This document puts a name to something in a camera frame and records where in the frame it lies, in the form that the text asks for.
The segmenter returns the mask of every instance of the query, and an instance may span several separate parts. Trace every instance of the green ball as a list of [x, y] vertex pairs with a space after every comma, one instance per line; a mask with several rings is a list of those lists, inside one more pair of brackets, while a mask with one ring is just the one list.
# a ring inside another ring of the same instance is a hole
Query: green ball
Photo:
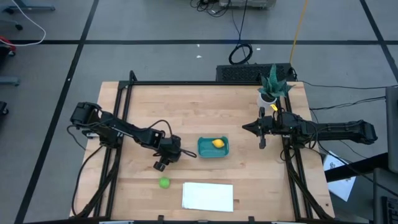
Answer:
[[168, 187], [170, 187], [170, 179], [167, 177], [162, 177], [159, 179], [159, 187], [163, 188], [163, 189], [167, 189]]

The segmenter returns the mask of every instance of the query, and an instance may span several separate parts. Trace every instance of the white cable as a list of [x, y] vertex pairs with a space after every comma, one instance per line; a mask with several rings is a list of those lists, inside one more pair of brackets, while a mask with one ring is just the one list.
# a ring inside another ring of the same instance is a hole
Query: white cable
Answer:
[[17, 4], [14, 0], [11, 0], [11, 1], [17, 6], [17, 8], [20, 10], [20, 12], [22, 13], [22, 15], [25, 16], [26, 19], [28, 19], [29, 21], [31, 21], [33, 24], [35, 24], [38, 28], [40, 28], [40, 29], [43, 31], [44, 35], [43, 35], [42, 39], [41, 39], [40, 41], [36, 42], [36, 43], [29, 43], [29, 44], [10, 44], [10, 43], [7, 43], [7, 42], [5, 42], [5, 41], [3, 41], [3, 40], [1, 40], [1, 39], [0, 39], [0, 42], [4, 43], [4, 44], [6, 44], [6, 45], [15, 46], [15, 47], [25, 47], [25, 46], [40, 44], [41, 42], [43, 42], [43, 40], [45, 39], [45, 36], [47, 35], [47, 33], [45, 32], [45, 30], [43, 29], [43, 27], [39, 26], [39, 25], [38, 25], [37, 23], [35, 23], [32, 19], [30, 19], [29, 17], [27, 17], [27, 15], [22, 11], [22, 9], [18, 6], [18, 4]]

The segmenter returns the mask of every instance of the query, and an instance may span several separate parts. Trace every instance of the white pot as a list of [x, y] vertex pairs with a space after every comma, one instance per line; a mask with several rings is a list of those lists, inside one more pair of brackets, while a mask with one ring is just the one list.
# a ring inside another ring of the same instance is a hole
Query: white pot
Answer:
[[267, 102], [267, 101], [265, 101], [265, 100], [263, 100], [262, 98], [261, 98], [261, 93], [259, 93], [259, 95], [258, 95], [258, 97], [257, 97], [257, 106], [260, 108], [260, 107], [263, 107], [266, 111], [267, 111], [267, 109], [269, 108], [269, 107], [271, 107], [270, 105], [271, 104], [274, 104], [275, 102], [276, 102], [276, 99], [277, 98], [275, 98], [272, 102]]

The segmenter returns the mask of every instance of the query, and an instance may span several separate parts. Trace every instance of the potted plant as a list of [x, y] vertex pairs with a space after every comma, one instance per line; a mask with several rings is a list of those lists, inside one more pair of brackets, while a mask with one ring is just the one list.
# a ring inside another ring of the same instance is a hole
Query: potted plant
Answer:
[[275, 64], [271, 66], [269, 77], [261, 76], [261, 83], [262, 87], [258, 89], [257, 105], [264, 108], [275, 103], [278, 97], [286, 97], [287, 92], [292, 88], [292, 86], [286, 83], [285, 79], [278, 81]]

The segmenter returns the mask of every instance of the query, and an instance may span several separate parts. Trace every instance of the yellow lemon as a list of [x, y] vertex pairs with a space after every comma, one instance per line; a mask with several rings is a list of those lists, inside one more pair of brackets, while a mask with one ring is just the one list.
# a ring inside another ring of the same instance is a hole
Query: yellow lemon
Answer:
[[217, 148], [221, 148], [224, 146], [224, 142], [221, 139], [215, 139], [212, 141], [213, 145]]

